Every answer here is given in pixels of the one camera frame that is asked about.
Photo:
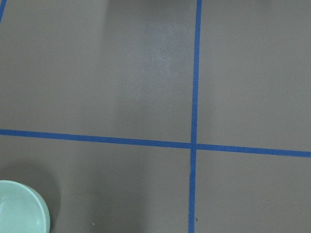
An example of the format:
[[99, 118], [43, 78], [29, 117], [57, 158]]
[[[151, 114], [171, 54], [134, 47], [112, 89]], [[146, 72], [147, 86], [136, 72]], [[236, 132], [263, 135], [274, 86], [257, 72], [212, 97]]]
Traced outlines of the green bowl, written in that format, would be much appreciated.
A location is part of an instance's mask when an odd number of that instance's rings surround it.
[[48, 233], [51, 218], [46, 202], [31, 187], [8, 180], [0, 182], [0, 231]]

